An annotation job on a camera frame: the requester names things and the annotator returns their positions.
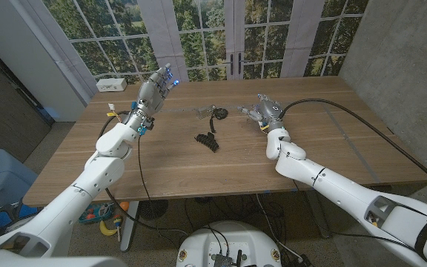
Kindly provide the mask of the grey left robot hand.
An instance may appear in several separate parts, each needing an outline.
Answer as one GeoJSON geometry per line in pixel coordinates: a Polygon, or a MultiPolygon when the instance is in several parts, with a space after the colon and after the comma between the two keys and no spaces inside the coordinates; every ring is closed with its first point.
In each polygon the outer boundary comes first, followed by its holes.
{"type": "Polygon", "coordinates": [[[173,80],[171,64],[167,63],[142,84],[136,100],[136,106],[123,122],[142,135],[146,130],[152,130],[154,114],[159,112],[164,105],[168,94],[179,84],[173,80]]]}

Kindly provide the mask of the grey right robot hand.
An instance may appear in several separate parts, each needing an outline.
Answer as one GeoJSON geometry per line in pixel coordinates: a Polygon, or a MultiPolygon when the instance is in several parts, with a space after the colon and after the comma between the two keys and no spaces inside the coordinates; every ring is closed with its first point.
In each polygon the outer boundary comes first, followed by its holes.
{"type": "Polygon", "coordinates": [[[259,103],[253,106],[252,109],[244,107],[238,107],[237,109],[257,122],[260,130],[266,134],[277,128],[284,128],[282,119],[279,117],[283,112],[281,105],[265,94],[259,93],[257,96],[259,103]]]}

